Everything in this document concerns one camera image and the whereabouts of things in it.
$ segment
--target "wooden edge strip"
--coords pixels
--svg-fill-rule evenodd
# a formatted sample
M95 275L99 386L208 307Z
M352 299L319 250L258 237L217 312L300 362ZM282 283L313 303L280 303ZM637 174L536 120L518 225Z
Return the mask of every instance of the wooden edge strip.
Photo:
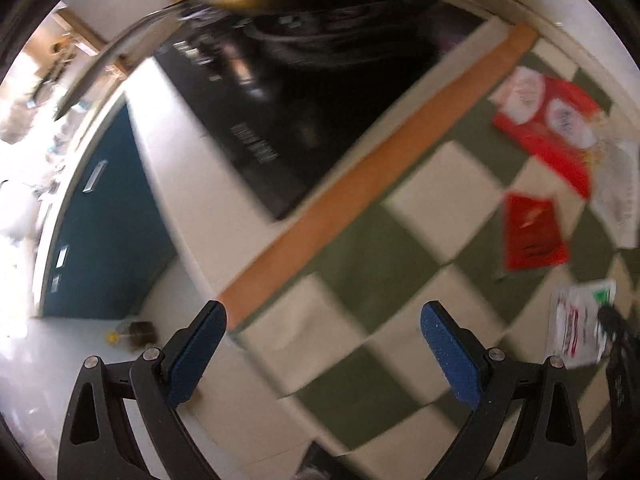
M218 298L233 329L279 290L500 82L537 38L527 25L444 87L309 207Z

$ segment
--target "blue gripper pad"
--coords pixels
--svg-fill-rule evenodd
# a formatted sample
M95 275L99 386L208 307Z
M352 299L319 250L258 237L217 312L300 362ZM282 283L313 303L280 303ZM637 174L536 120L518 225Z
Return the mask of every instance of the blue gripper pad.
M172 368L168 372L168 400L169 405L175 409L178 404L186 402L196 389L205 368L218 348L218 344L225 335L226 310L216 302L215 307L207 312L206 316L199 320L199 325L193 330L191 337L179 351Z
M482 396L480 372L432 303L436 302L430 301L422 307L422 336L435 355L456 398L466 402L474 410Z

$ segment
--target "pan handle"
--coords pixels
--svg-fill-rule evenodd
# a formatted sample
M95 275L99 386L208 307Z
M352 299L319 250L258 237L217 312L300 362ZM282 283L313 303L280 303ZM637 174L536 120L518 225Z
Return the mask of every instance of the pan handle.
M170 6L164 7L163 9L156 10L156 12L146 15L144 18L138 20L133 25L130 25L117 35L116 38L114 38L114 40L100 52L100 54L92 59L91 63L89 63L89 65L84 69L84 72L82 72L82 75L74 81L71 88L60 101L54 120L57 121L60 117L63 117L70 108L82 98L82 96L94 84L95 80L98 79L102 70L115 61L126 46L127 42L135 34L141 32L162 18L185 9L191 1L192 0L181 0L171 4Z

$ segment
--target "snack bag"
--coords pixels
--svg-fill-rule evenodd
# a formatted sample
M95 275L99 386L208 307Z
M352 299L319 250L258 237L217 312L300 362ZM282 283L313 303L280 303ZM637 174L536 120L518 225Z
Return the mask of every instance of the snack bag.
M613 304L614 280L559 287L551 299L546 355L558 355L567 368L600 362L607 338L598 311Z
M585 199L604 114L575 84L517 67L498 91L493 124L564 177Z
M559 265L569 259L553 200L507 194L503 232L507 272Z

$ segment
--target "teal cabinet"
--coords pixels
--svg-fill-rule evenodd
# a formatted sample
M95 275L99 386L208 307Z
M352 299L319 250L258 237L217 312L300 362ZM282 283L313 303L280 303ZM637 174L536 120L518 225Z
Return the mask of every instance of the teal cabinet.
M90 157L64 213L43 315L121 319L135 314L175 255L125 105Z

